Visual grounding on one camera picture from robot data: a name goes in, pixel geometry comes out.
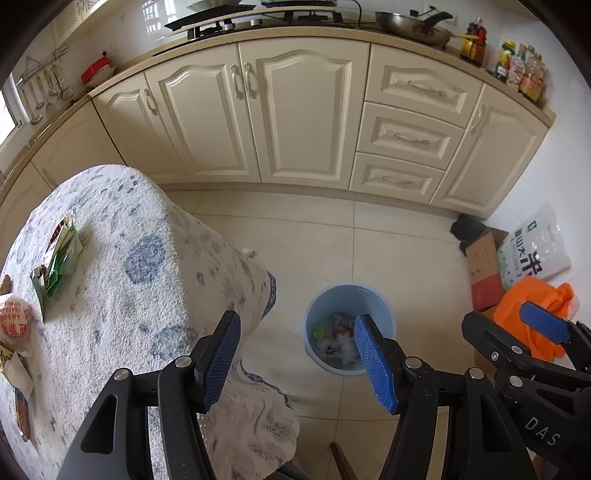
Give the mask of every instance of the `countertop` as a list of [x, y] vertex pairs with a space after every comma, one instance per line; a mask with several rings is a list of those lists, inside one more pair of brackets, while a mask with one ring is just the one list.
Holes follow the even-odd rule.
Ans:
[[203, 50], [205, 48], [217, 47], [238, 41], [285, 37], [342, 38], [345, 40], [365, 41], [417, 53], [419, 55], [438, 60], [442, 63], [446, 63], [493, 86], [497, 90], [500, 90], [507, 96], [511, 97], [524, 108], [528, 109], [549, 128], [552, 127], [552, 124], [556, 118], [556, 114], [552, 110], [547, 108], [538, 108], [533, 103], [524, 98], [523, 95], [492, 77], [485, 69], [479, 69], [478, 67], [460, 59], [457, 50], [452, 48], [443, 50], [441, 48], [430, 47], [415, 41], [396, 37], [395, 35], [390, 35], [379, 31], [365, 29], [360, 30], [357, 28], [267, 27], [256, 30], [239, 30], [235, 31], [234, 33], [192, 42], [188, 42], [184, 39], [176, 40], [170, 44], [166, 44], [162, 47], [151, 50], [144, 55], [137, 57], [135, 60], [128, 62], [126, 64], [127, 68], [124, 71], [114, 75], [91, 92], [82, 96], [79, 100], [71, 103], [69, 106], [63, 107], [45, 123], [45, 125], [39, 130], [40, 133], [35, 134], [34, 138], [29, 141], [29, 143], [32, 143], [32, 146], [23, 147], [23, 149], [16, 155], [15, 160], [12, 162], [11, 171], [7, 175], [7, 179], [4, 181], [2, 187], [0, 187], [0, 203], [4, 201], [4, 197], [14, 183], [14, 180], [22, 172], [22, 169], [27, 165], [39, 147], [43, 145], [43, 143], [52, 135], [52, 133], [64, 121], [70, 118], [80, 107], [88, 103], [93, 97], [104, 92], [106, 89], [112, 87], [121, 80], [125, 80], [136, 73], [142, 72], [143, 70], [153, 67], [154, 65], [158, 65], [164, 61], [171, 60], [194, 51]]

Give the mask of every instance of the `tiled floor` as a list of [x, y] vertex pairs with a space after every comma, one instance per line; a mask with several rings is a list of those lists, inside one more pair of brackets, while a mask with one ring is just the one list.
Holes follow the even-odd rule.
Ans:
[[[277, 303], [245, 346], [245, 367], [291, 396], [300, 420], [297, 457], [313, 480], [339, 480], [336, 440], [359, 480], [376, 480], [397, 419], [376, 402], [365, 375], [338, 377], [304, 352], [301, 316], [332, 283], [358, 281], [390, 302], [408, 355], [464, 372], [472, 348], [460, 322], [471, 310], [466, 261], [449, 218], [394, 207], [260, 192], [169, 192], [277, 278]], [[429, 479], [441, 477], [447, 411], [441, 409]]]

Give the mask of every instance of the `utensil rack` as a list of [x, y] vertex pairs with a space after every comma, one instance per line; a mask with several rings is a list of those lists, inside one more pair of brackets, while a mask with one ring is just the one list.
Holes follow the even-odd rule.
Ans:
[[[56, 62], [59, 58], [63, 57], [69, 51], [69, 45], [62, 45], [61, 47], [52, 51], [49, 55], [43, 57], [41, 61], [35, 60], [34, 58], [27, 56], [25, 72], [21, 75], [21, 79], [18, 81], [17, 86], [23, 83], [27, 83], [32, 78], [35, 78], [35, 75], [37, 75], [39, 72], [42, 72], [48, 66], [52, 65], [54, 62]], [[36, 64], [32, 69], [29, 69], [30, 61]]]

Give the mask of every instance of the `trash can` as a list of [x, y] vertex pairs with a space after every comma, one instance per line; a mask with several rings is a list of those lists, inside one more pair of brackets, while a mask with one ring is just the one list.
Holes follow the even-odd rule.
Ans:
[[312, 335], [314, 325], [320, 325], [325, 332], [333, 330], [332, 315], [344, 313], [357, 318], [369, 313], [382, 335], [387, 338], [396, 337], [396, 320], [386, 298], [376, 289], [362, 283], [339, 283], [322, 290], [310, 302], [302, 318], [302, 338], [306, 353], [324, 368], [336, 375], [360, 375], [365, 373], [363, 362], [357, 360], [352, 365], [336, 368], [324, 362], [317, 352], [316, 339]]

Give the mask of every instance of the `drawer handle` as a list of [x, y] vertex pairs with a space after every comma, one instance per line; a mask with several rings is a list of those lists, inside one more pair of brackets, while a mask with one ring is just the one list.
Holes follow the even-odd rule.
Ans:
[[252, 65], [250, 63], [245, 63], [244, 64], [244, 87], [246, 88], [246, 92], [248, 93], [248, 96], [250, 98], [254, 98], [255, 94], [252, 91], [251, 88], [251, 78], [250, 78], [250, 72], [251, 72], [251, 68]]
[[418, 88], [419, 90], [422, 90], [423, 92], [436, 93], [441, 97], [449, 98], [449, 95], [447, 94], [447, 92], [444, 92], [443, 90], [437, 90], [436, 88], [428, 87], [427, 85], [423, 85], [422, 83], [413, 82], [412, 80], [408, 80], [407, 84], [413, 88]]
[[47, 171], [47, 169], [45, 167], [43, 167], [41, 169], [41, 171], [43, 172], [43, 174], [47, 177], [47, 180], [49, 180], [49, 186], [55, 190], [57, 188], [57, 183], [56, 181], [53, 179], [53, 177], [51, 175], [49, 175], [49, 172]]
[[422, 143], [423, 145], [429, 145], [429, 143], [431, 143], [429, 140], [425, 138], [411, 138], [407, 137], [406, 135], [399, 134], [398, 132], [394, 134], [394, 138], [399, 138], [400, 140], [404, 140], [405, 142], [409, 143]]
[[414, 182], [412, 180], [395, 180], [392, 177], [389, 177], [388, 175], [382, 176], [382, 180], [388, 181], [399, 187], [410, 187], [414, 185]]
[[146, 105], [148, 105], [150, 112], [152, 112], [152, 115], [158, 116], [158, 111], [156, 110], [156, 108], [155, 107], [152, 108], [152, 106], [150, 105], [150, 99], [152, 98], [152, 93], [147, 88], [145, 88], [144, 95], [146, 96]]
[[474, 133], [476, 132], [476, 130], [480, 126], [480, 123], [482, 122], [482, 118], [484, 117], [484, 114], [485, 114], [485, 110], [486, 110], [486, 107], [485, 107], [484, 103], [481, 103], [480, 107], [478, 107], [478, 117], [476, 118], [476, 123], [470, 127], [470, 130], [469, 130], [470, 135], [474, 135]]
[[238, 90], [238, 79], [236, 78], [236, 72], [238, 72], [238, 67], [236, 65], [232, 65], [232, 84], [234, 85], [234, 92], [236, 92], [236, 98], [238, 100], [242, 100], [242, 92]]

